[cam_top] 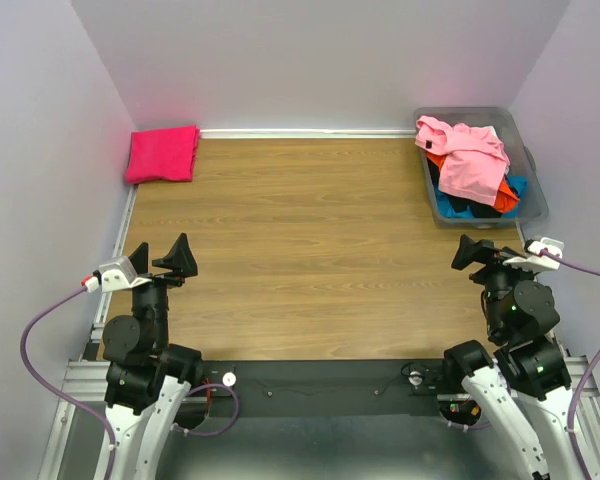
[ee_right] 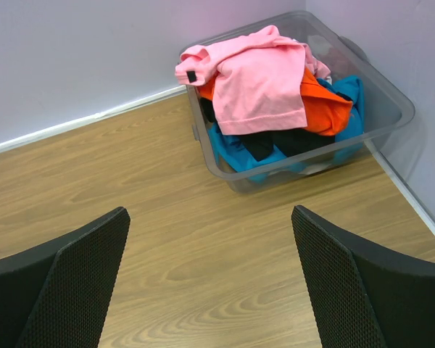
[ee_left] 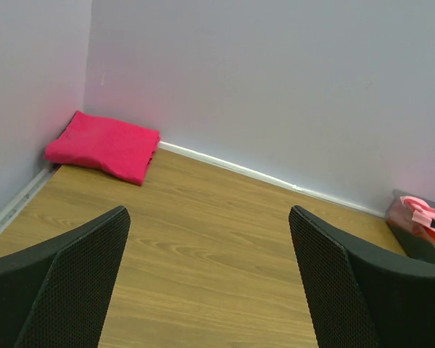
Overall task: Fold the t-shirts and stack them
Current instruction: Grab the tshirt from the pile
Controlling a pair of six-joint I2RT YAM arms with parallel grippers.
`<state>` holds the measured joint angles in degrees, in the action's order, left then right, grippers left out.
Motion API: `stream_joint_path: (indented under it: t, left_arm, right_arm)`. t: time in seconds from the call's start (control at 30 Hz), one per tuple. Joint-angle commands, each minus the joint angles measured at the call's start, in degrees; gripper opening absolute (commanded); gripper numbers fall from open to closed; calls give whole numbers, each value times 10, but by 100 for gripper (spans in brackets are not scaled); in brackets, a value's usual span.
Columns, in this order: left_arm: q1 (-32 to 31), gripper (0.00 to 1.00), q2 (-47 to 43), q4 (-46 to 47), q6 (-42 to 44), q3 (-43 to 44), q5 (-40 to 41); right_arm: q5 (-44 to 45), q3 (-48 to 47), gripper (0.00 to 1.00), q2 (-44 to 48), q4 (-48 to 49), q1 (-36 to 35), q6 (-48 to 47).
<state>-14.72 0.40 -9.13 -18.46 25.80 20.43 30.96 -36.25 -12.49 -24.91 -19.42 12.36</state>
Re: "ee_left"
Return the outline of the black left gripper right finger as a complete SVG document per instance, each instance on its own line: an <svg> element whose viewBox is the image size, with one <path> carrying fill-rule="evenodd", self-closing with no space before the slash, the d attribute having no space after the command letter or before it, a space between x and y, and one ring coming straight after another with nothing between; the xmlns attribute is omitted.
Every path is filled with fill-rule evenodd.
<svg viewBox="0 0 435 348"><path fill-rule="evenodd" d="M289 226L319 347L435 347L435 264L295 205Z"/></svg>

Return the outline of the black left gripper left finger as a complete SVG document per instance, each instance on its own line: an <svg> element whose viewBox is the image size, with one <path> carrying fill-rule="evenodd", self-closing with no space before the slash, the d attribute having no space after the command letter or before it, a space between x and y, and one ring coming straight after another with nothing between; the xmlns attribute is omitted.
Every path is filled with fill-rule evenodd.
<svg viewBox="0 0 435 348"><path fill-rule="evenodd" d="M0 257L0 347L97 347L130 224L119 206Z"/></svg>

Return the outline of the light pink t-shirt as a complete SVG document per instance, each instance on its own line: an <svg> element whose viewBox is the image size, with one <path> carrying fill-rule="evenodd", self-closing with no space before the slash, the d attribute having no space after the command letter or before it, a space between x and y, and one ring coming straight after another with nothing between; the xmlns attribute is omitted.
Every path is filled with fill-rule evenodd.
<svg viewBox="0 0 435 348"><path fill-rule="evenodd" d="M412 210L412 221L435 232L435 208L414 196L401 196L400 200Z"/></svg>

